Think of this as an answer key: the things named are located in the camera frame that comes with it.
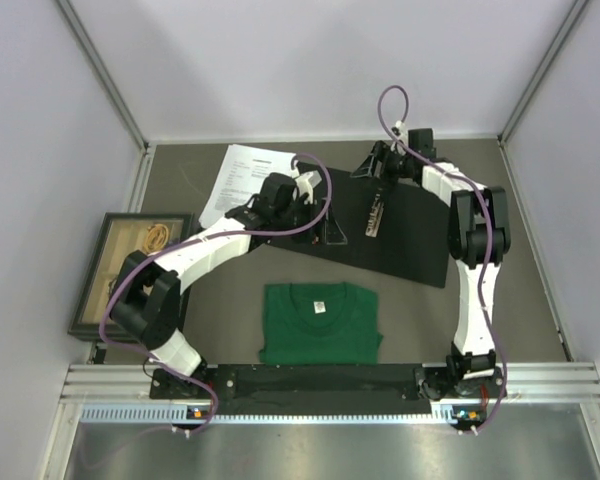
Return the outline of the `white folder black inside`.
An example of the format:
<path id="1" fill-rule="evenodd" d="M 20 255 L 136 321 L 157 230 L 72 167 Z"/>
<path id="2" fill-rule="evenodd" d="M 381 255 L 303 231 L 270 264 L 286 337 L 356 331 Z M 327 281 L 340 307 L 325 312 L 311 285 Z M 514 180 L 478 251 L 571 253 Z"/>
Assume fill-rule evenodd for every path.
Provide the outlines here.
<path id="1" fill-rule="evenodd" d="M 446 204 L 416 185 L 398 183 L 385 197 L 376 235 L 369 237 L 366 229 L 379 181 L 353 179 L 335 168 L 329 173 L 333 214 L 347 243 L 311 245 L 282 237 L 272 240 L 272 246 L 431 287 L 445 286 L 449 263 Z"/>

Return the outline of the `white printed paper stack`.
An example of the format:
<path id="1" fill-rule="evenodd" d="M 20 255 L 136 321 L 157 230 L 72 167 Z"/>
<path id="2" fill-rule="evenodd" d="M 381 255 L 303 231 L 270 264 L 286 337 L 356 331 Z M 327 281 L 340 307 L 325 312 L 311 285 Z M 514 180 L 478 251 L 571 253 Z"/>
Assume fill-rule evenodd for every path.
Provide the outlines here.
<path id="1" fill-rule="evenodd" d="M 291 175 L 294 153 L 232 144 L 227 148 L 211 195 L 199 217 L 211 227 L 225 213 L 259 193 L 270 173 Z"/>

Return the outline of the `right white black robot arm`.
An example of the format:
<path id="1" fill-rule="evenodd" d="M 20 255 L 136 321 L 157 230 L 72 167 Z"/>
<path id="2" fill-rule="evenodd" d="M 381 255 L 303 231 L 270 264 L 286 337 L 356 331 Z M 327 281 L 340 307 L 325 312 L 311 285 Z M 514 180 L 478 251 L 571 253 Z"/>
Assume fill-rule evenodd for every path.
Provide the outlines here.
<path id="1" fill-rule="evenodd" d="M 460 280 L 459 320 L 446 376 L 427 375 L 421 390 L 433 399 L 453 391 L 467 396 L 498 379 L 491 316 L 496 279 L 511 246 L 506 191 L 473 181 L 437 155 L 433 130 L 408 130 L 401 121 L 390 128 L 393 142 L 378 141 L 354 179 L 376 178 L 379 186 L 368 214 L 365 235 L 378 234 L 391 189 L 409 179 L 449 208 L 447 245 Z"/>

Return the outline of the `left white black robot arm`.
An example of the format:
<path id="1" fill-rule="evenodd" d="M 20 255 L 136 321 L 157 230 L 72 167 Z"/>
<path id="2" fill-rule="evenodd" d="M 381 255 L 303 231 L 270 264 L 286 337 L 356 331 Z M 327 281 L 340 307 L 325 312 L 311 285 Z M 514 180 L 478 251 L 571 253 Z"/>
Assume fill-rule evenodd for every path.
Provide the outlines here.
<path id="1" fill-rule="evenodd" d="M 113 321 L 170 371 L 172 384 L 183 395 L 200 394 L 207 382 L 205 362 L 178 326 L 182 295 L 217 267 L 274 238 L 325 242 L 332 192 L 327 171 L 268 175 L 258 193 L 209 228 L 157 253 L 129 254 L 105 320 Z"/>

